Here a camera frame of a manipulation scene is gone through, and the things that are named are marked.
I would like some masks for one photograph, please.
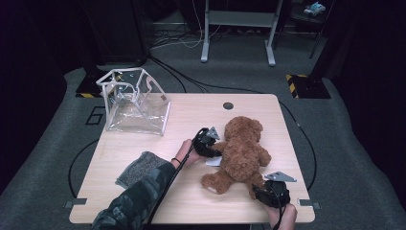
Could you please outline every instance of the gray towel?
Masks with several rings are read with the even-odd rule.
[[[152,170],[168,163],[150,151],[144,151],[140,158],[133,161],[117,178],[116,184],[128,189]]]

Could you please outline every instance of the clear plastic bag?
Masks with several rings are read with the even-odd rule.
[[[113,69],[96,81],[106,111],[106,130],[164,135],[170,99],[143,68]]]

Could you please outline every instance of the camouflage sleeve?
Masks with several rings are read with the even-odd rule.
[[[99,212],[92,229],[140,229],[174,173],[169,162],[152,170]]]

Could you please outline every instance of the gray carpet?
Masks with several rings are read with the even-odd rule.
[[[222,37],[212,42],[209,61],[200,63],[200,43],[196,48],[170,45],[151,52],[187,76],[207,84],[247,88],[279,97],[302,126],[315,149],[318,171],[309,191],[319,202],[316,219],[297,229],[406,229],[406,214],[388,180],[371,161],[351,131],[347,110],[334,86],[324,80],[330,100],[293,99],[286,74],[309,74],[320,55],[308,56],[313,41],[301,35],[282,36],[275,51],[276,67],[266,62],[263,36]],[[119,66],[103,66],[111,69]],[[149,60],[143,66],[166,92],[182,93],[182,85],[167,71]],[[88,229],[69,221],[71,210],[63,208],[72,200],[68,186],[69,165],[87,144],[98,139],[99,125],[86,125],[102,99],[76,98],[75,91],[85,76],[82,69],[65,76],[68,89],[63,103],[34,151],[0,197],[0,229]],[[182,80],[188,93],[198,87]],[[242,90],[208,87],[211,93],[250,93]],[[292,118],[282,109],[304,180],[314,171],[311,148]],[[77,192],[96,145],[87,148],[72,170]],[[253,229],[269,229],[269,224]]]

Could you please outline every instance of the teddy bear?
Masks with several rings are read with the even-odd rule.
[[[211,146],[222,153],[219,171],[208,173],[201,178],[204,188],[216,194],[226,193],[236,182],[245,183],[249,195],[255,199],[253,184],[264,187],[259,167],[265,167],[271,161],[271,155],[259,144],[262,124],[255,119],[238,116],[225,126],[224,141]]]

